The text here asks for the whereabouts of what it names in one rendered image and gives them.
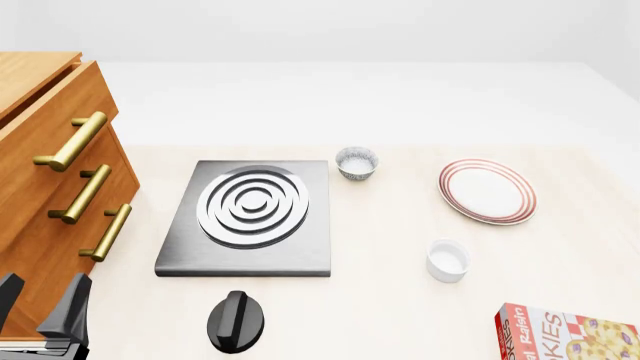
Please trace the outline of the white plate with red rings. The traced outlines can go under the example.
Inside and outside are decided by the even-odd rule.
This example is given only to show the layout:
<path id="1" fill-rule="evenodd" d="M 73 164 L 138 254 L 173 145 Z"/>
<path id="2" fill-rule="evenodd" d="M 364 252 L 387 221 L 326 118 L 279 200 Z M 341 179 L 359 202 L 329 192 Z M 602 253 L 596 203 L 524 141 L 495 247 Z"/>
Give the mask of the white plate with red rings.
<path id="1" fill-rule="evenodd" d="M 532 218 L 539 199 L 532 183 L 496 161 L 464 158 L 447 164 L 438 190 L 462 215 L 494 225 L 521 224 Z"/>

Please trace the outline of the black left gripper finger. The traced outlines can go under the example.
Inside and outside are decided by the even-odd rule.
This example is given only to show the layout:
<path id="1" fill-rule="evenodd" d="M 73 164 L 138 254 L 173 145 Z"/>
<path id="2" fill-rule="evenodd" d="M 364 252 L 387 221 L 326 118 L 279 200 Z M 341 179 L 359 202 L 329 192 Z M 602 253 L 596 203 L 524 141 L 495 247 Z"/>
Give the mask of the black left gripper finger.
<path id="1" fill-rule="evenodd" d="M 36 331 L 46 338 L 67 338 L 74 344 L 89 344 L 87 311 L 91 287 L 88 275 L 77 273 Z"/>
<path id="2" fill-rule="evenodd" d="M 24 284 L 25 281 L 13 272 L 0 279 L 0 327 L 4 326 Z"/>

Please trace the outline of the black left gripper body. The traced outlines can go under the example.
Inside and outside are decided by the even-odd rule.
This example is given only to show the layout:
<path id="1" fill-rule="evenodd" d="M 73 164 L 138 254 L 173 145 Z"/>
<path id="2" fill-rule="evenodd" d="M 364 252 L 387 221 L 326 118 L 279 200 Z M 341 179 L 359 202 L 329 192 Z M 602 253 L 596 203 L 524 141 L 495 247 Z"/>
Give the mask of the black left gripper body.
<path id="1" fill-rule="evenodd" d="M 0 360 L 86 360 L 89 349 L 66 338 L 0 341 Z"/>

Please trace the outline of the red printed cookies box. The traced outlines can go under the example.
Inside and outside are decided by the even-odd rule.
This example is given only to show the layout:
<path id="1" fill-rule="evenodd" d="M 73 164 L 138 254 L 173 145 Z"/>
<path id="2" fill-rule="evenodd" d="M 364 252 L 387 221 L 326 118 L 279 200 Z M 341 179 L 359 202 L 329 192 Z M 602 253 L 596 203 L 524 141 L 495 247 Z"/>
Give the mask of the red printed cookies box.
<path id="1" fill-rule="evenodd" d="M 513 303 L 494 320 L 502 360 L 640 360 L 630 324 Z"/>

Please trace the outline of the flat stove plate with rings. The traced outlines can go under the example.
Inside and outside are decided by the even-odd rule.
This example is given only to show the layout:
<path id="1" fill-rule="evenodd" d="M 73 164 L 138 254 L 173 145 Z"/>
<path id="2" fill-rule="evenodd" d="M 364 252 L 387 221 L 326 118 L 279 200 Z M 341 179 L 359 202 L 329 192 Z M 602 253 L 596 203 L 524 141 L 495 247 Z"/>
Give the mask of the flat stove plate with rings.
<path id="1" fill-rule="evenodd" d="M 327 161 L 198 161 L 159 277 L 331 275 Z"/>

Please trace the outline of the round black stove knob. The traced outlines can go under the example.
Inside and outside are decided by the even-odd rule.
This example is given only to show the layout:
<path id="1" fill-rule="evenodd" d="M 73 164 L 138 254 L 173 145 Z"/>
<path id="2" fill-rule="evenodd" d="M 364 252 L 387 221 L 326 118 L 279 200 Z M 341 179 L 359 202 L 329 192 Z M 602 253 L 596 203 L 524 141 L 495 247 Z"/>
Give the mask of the round black stove knob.
<path id="1" fill-rule="evenodd" d="M 261 337 L 265 317 L 261 305 L 244 291 L 234 290 L 213 308 L 207 320 L 207 335 L 220 352 L 242 353 Z"/>

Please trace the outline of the wooden cabinet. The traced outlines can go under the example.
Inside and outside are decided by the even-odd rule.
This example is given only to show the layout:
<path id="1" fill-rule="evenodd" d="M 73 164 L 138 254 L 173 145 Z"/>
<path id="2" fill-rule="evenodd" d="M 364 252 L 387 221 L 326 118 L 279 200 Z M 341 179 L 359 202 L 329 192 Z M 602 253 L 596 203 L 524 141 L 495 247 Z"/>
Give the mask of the wooden cabinet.
<path id="1" fill-rule="evenodd" d="M 19 125 L 21 113 L 80 65 L 91 62 L 74 52 L 0 52 L 0 140 Z M 118 140 L 112 120 L 107 123 Z"/>

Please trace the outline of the white ramekin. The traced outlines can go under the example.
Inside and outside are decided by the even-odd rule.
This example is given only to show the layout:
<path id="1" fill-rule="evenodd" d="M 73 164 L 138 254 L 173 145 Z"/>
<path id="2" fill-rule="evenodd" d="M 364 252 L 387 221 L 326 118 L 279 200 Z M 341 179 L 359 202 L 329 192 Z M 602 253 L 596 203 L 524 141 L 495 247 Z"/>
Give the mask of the white ramekin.
<path id="1" fill-rule="evenodd" d="M 427 253 L 426 268 L 429 274 L 446 284 L 461 281 L 470 264 L 470 255 L 466 248 L 450 239 L 433 242 Z"/>

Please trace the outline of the patterned grey bowl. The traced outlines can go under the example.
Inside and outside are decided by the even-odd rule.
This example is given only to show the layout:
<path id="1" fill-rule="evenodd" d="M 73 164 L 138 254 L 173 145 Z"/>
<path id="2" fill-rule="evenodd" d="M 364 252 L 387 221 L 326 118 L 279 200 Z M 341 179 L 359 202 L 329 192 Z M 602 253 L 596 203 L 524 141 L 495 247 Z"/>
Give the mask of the patterned grey bowl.
<path id="1" fill-rule="evenodd" d="M 352 181 L 364 181 L 376 171 L 379 158 L 370 149 L 350 146 L 341 149 L 335 156 L 339 173 Z"/>

